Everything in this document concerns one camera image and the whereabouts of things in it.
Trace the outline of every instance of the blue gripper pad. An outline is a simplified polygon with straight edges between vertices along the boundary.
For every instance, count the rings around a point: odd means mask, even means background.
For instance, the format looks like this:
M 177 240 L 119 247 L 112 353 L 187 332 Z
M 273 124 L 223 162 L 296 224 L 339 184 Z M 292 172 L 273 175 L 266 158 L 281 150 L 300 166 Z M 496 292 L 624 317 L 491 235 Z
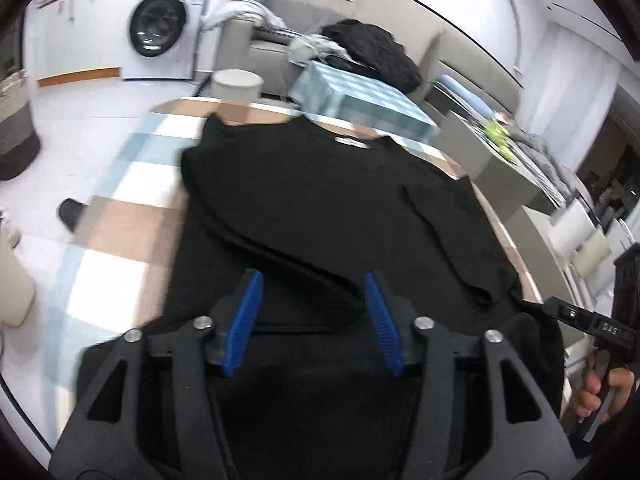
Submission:
M 389 313 L 385 295 L 372 272 L 365 277 L 365 302 L 386 366 L 398 376 L 404 369 L 402 343 L 396 324 Z
M 228 328 L 224 330 L 220 327 L 222 333 L 219 334 L 223 338 L 220 366 L 226 377 L 231 377 L 242 362 L 244 350 L 254 329 L 255 317 L 262 303 L 263 287 L 262 273 L 257 270 L 248 271 L 236 291 L 240 294 L 234 294 L 232 306 L 235 307 L 235 312 Z

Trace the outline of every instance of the plaid tablecloth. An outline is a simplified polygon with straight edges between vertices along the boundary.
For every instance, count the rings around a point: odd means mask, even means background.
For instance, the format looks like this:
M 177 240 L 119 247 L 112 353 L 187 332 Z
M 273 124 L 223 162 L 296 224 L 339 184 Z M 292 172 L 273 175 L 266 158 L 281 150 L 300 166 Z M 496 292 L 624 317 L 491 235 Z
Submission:
M 399 90 L 316 61 L 309 63 L 289 90 L 303 112 L 335 117 L 420 142 L 438 127 Z
M 66 250 L 50 298 L 45 326 L 46 439 L 55 444 L 74 406 L 74 381 L 82 351 L 161 313 L 180 235 L 186 196 L 180 152 L 200 137 L 204 118 L 216 112 L 228 124 L 283 123 L 297 111 L 251 104 L 183 98 L 156 107 L 132 133 L 95 190 Z M 309 116 L 337 134 L 370 139 L 388 135 L 345 121 Z M 453 178 L 462 170 L 431 146 L 391 137 Z M 476 188 L 482 207 L 520 274 L 524 297 L 540 301 L 504 226 Z

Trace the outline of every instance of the human hand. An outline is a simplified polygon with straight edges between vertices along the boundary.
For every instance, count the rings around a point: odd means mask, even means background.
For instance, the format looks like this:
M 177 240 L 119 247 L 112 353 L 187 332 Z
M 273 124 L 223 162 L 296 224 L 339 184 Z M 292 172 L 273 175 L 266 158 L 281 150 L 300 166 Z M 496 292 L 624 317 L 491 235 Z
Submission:
M 578 416 L 587 417 L 593 410 L 600 407 L 601 401 L 597 397 L 602 384 L 593 370 L 596 364 L 594 356 L 587 358 L 587 367 L 584 369 L 582 388 L 578 392 L 578 400 L 575 412 Z M 609 372 L 607 383 L 616 389 L 615 396 L 609 405 L 609 411 L 605 414 L 602 422 L 607 422 L 612 416 L 617 415 L 628 401 L 631 389 L 634 387 L 635 377 L 631 370 L 626 368 L 615 368 Z

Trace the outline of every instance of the tile floor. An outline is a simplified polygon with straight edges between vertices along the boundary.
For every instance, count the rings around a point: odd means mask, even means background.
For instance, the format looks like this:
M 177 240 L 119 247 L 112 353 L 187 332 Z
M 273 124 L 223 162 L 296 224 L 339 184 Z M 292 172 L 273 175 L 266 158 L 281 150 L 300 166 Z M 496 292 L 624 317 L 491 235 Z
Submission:
M 41 432 L 44 412 L 39 392 L 47 386 L 36 387 L 37 381 L 46 381 L 42 321 L 60 260 L 71 241 L 56 208 L 69 197 L 87 202 L 140 117 L 154 105 L 192 95 L 195 89 L 189 82 L 168 81 L 105 79 L 43 89 L 30 82 L 42 150 L 23 174 L 0 182 L 0 206 L 9 209 L 12 221 L 24 232 L 15 254 L 36 283 L 36 299 L 21 327 L 4 327 L 0 370 Z M 33 436 L 6 399 L 0 398 L 0 409 L 36 457 L 48 460 L 42 448 L 33 449 Z

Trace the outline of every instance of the washing machine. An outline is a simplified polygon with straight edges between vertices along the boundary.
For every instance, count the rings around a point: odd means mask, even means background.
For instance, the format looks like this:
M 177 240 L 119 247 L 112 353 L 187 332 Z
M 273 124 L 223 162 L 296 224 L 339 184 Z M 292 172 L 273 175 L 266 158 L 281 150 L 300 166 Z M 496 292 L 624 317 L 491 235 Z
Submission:
M 127 0 L 123 79 L 193 79 L 206 0 Z

